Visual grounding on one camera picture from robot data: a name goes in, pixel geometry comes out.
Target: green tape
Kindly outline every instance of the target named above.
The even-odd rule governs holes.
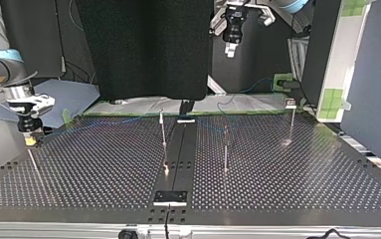
[[[291,89],[284,89],[278,86],[278,81],[280,80],[292,82],[293,81],[292,73],[274,75],[274,92],[290,92]]]
[[[369,4],[368,0],[345,0],[342,17],[363,15],[364,6],[367,4]]]
[[[339,109],[342,107],[342,89],[325,89],[323,100],[320,105],[320,119],[336,119]]]
[[[64,121],[65,124],[69,124],[70,122],[73,121],[73,119],[72,119],[72,117],[70,115],[70,112],[67,109],[63,110],[63,121]]]

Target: metal frame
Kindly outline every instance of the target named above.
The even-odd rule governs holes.
[[[222,117],[213,117],[219,120],[225,120]],[[309,123],[316,123],[313,119],[306,119]],[[151,198],[154,198],[154,193],[157,190],[175,190],[175,191],[188,191],[189,201],[193,196],[193,177],[195,173],[195,150],[198,135],[198,124],[204,125],[203,119],[196,120],[195,123],[175,123],[174,130],[171,134],[169,149],[167,153],[168,161],[168,173],[165,173],[165,169],[160,165],[159,174],[156,179],[156,183],[152,190]],[[297,123],[306,123],[303,121],[295,121]],[[340,150],[346,153],[354,155],[354,158],[360,159],[359,166],[364,166],[362,169],[365,173],[372,175],[376,180],[381,183],[381,170],[377,167],[373,167],[363,155],[357,152],[354,148],[350,147],[342,139],[338,138],[337,142],[340,144]],[[19,164],[21,160],[27,160],[27,156],[22,155],[12,161],[17,161]],[[10,170],[0,170],[0,177],[10,173]],[[163,235],[163,225],[166,222],[166,214],[169,212],[168,225],[170,227],[171,234],[182,234],[185,230],[190,230],[193,235],[200,233],[199,235],[218,234],[227,236],[231,234],[242,233],[245,235],[271,235],[268,231],[276,230],[274,233],[277,235],[286,235],[288,227],[285,226],[298,226],[302,228],[310,228],[313,225],[349,225],[349,226],[367,226],[376,227],[381,226],[381,212],[376,211],[323,211],[323,210],[292,210],[292,211],[251,211],[251,210],[199,210],[194,209],[191,203],[188,203],[185,207],[156,207],[149,205],[145,208],[120,208],[120,209],[99,209],[99,208],[35,208],[31,209],[27,206],[18,208],[4,208],[0,207],[0,226],[3,227],[10,224],[10,227],[6,227],[6,230],[1,233],[7,233],[7,228],[16,228],[17,231],[22,231],[30,234],[31,231],[39,233],[39,227],[44,225],[45,227],[52,225],[62,225],[63,228],[68,228],[71,225],[75,225],[77,230],[75,233],[89,232],[91,228],[96,228],[93,223],[102,223],[98,226],[105,226],[107,228],[120,228],[120,225],[135,224],[139,225],[134,228],[139,230],[143,228],[150,228],[146,231],[153,231],[153,234],[158,233]],[[199,225],[218,225],[217,227],[199,226]],[[53,232],[57,233],[70,233],[70,229],[66,230],[58,227]],[[367,229],[367,233],[373,234],[373,229]]]

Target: metal rod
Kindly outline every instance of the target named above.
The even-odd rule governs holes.
[[[224,170],[228,170],[228,146],[225,144]]]
[[[295,118],[295,109],[292,110],[291,129],[294,126],[294,118]]]
[[[165,126],[163,123],[163,109],[159,111],[159,123],[161,124],[162,128],[162,145],[165,147],[166,146],[166,138],[165,138]]]
[[[230,143],[230,136],[228,132],[228,126],[225,125],[225,130],[224,130],[224,171],[228,171],[228,144]]]
[[[32,153],[32,150],[31,149],[27,149],[27,151],[28,151],[29,156],[31,158],[31,161],[32,161],[32,164],[33,164],[33,168],[38,171],[39,170],[38,164],[36,164],[35,157],[34,157],[34,155]]]

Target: black cable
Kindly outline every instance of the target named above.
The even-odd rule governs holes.
[[[72,63],[72,62],[69,62],[69,61],[67,61],[67,60],[65,60],[65,62],[66,62],[67,64],[70,64],[70,65],[72,65],[73,67],[77,68],[77,69],[80,70],[81,72],[85,73],[85,75],[87,76],[87,80],[86,80],[86,82],[87,82],[87,83],[90,82],[90,80],[91,80],[91,75],[89,75],[89,73],[88,73],[87,71],[85,71],[83,68],[79,67],[78,65],[76,65],[76,64],[74,64],[74,63]]]
[[[65,56],[63,38],[62,38],[62,34],[61,34],[60,11],[59,11],[58,0],[55,1],[55,4],[56,4],[56,16],[57,16],[57,25],[58,25],[58,31],[59,31],[60,47],[61,47],[61,52],[62,52],[63,56]],[[66,65],[66,71],[60,76],[60,78],[64,77],[66,75],[67,69],[70,69],[72,71],[72,74],[73,74],[73,81],[75,81],[76,77],[78,77],[84,83],[89,83],[90,82],[91,76],[89,75],[89,73],[87,71],[85,71],[83,68],[79,67],[78,65],[76,65],[76,64],[74,64],[74,63],[72,63],[70,61],[67,61],[66,58],[65,58],[65,63],[68,63],[68,64],[76,67],[77,69],[79,69],[83,73],[85,73],[85,75],[87,76],[87,80],[85,80],[84,78],[79,76],[79,74],[75,73],[75,71],[73,71],[72,68],[69,68],[69,66],[67,64],[65,64]]]
[[[66,65],[66,72],[64,73],[64,75],[67,73],[67,70],[70,70],[70,72],[72,73],[72,76],[73,76],[72,81],[75,82],[76,81],[76,74],[75,74],[75,72],[69,66]]]
[[[292,14],[292,20],[291,20],[291,26],[290,26],[291,34],[290,34],[290,37],[289,37],[289,42],[290,42],[290,47],[291,47],[291,57],[292,57],[292,62],[294,64],[294,79],[298,82],[299,88],[301,89],[301,92],[304,95],[306,102],[310,106],[311,110],[314,112],[314,115],[317,117],[317,112],[314,109],[314,107],[311,105],[310,100],[308,99],[307,95],[305,94],[305,91],[304,91],[304,89],[302,88],[302,85],[301,85],[301,81],[298,79],[298,75],[296,74],[296,70],[295,70],[295,57],[294,57],[294,53],[292,51],[292,36],[293,36],[292,27],[293,27],[293,24],[294,24],[294,19],[295,19],[295,13]]]
[[[168,230],[169,208],[170,208],[170,206],[168,206],[168,211],[166,212],[165,224],[164,224],[164,228],[165,228],[165,238],[166,238],[166,239],[169,239],[169,230]]]
[[[350,237],[347,237],[347,236],[344,236],[344,235],[341,235],[336,229],[332,228],[330,230],[328,230],[327,232],[325,232],[323,234],[323,236],[320,236],[320,237],[315,237],[315,236],[312,236],[312,237],[307,237],[306,239],[326,239],[329,237],[330,233],[335,233],[339,238],[343,238],[343,239],[351,239]]]

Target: vertical pin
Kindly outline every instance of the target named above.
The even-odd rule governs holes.
[[[31,149],[27,149],[27,151],[29,153],[29,157],[31,158],[31,161],[32,161],[32,164],[33,164],[33,168],[38,171],[39,170],[38,164],[36,164],[35,157],[34,157],[34,155],[32,153],[32,150]]]
[[[228,145],[230,143],[230,133],[228,126],[225,125],[225,130],[224,130],[224,171],[228,171]]]

